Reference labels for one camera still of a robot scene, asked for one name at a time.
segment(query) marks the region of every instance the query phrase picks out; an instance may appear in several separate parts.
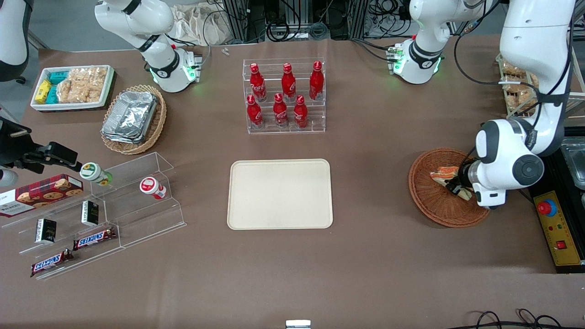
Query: yellow control panel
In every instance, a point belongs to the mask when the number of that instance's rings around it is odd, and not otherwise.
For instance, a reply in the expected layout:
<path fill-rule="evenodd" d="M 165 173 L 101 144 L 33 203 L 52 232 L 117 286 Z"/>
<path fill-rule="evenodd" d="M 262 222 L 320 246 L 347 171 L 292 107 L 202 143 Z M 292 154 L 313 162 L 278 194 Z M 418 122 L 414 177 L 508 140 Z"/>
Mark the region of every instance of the yellow control panel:
<path fill-rule="evenodd" d="M 538 217 L 557 266 L 581 265 L 581 258 L 567 227 L 565 216 L 554 191 L 534 198 Z"/>

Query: black box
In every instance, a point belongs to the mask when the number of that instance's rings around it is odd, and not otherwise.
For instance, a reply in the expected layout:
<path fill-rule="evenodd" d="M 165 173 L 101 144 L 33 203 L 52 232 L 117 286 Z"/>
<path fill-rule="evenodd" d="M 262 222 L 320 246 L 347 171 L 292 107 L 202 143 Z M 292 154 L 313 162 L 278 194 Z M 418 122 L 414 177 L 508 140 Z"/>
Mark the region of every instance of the black box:
<path fill-rule="evenodd" d="M 83 201 L 81 223 L 96 226 L 99 223 L 99 206 L 91 201 Z"/>
<path fill-rule="evenodd" d="M 42 218 L 37 221 L 35 242 L 38 244 L 52 244 L 57 235 L 57 222 Z"/>

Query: white bag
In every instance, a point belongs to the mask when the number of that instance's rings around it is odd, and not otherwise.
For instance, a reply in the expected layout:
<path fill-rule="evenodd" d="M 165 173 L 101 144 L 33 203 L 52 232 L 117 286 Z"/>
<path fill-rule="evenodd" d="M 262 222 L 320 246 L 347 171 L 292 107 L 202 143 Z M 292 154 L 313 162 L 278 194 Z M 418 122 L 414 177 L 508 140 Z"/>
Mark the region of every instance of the white bag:
<path fill-rule="evenodd" d="M 171 10 L 175 24 L 168 35 L 182 41 L 196 41 L 202 46 L 207 46 L 208 43 L 218 45 L 232 40 L 228 14 L 225 11 L 216 12 L 221 8 L 223 8 L 221 2 L 217 6 L 205 1 L 195 5 L 174 5 Z M 205 38 L 203 38 L 204 22 L 206 24 Z"/>

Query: white tray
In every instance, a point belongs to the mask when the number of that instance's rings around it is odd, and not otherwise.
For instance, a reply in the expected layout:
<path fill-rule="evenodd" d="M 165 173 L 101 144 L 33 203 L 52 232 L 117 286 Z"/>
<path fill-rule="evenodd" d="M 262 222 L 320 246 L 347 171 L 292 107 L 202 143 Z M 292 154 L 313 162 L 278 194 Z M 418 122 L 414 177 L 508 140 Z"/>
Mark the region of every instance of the white tray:
<path fill-rule="evenodd" d="M 327 228 L 331 170 L 323 159 L 237 161 L 229 180 L 231 229 Z"/>
<path fill-rule="evenodd" d="M 72 68 L 90 68 L 92 66 L 105 66 L 108 68 L 106 73 L 106 79 L 104 86 L 102 87 L 102 94 L 99 96 L 99 101 L 89 103 L 65 103 L 65 104 L 39 104 L 35 101 L 35 95 L 39 90 L 40 84 L 48 78 L 52 72 L 69 71 Z M 110 65 L 87 65 L 87 66 L 62 66 L 62 67 L 49 67 L 44 68 L 40 73 L 39 81 L 35 87 L 35 92 L 30 100 L 30 107 L 34 108 L 39 112 L 60 112 L 60 111 L 83 111 L 92 108 L 102 107 L 106 104 L 110 87 L 112 86 L 114 70 Z"/>

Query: beige tray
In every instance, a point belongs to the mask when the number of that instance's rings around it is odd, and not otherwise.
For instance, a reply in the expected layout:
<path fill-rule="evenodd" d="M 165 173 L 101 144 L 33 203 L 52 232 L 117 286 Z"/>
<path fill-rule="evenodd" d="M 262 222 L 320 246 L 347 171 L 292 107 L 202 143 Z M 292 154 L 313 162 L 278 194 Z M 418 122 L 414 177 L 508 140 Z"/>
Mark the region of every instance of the beige tray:
<path fill-rule="evenodd" d="M 229 180 L 231 229 L 327 228 L 331 173 L 323 159 L 237 161 Z"/>

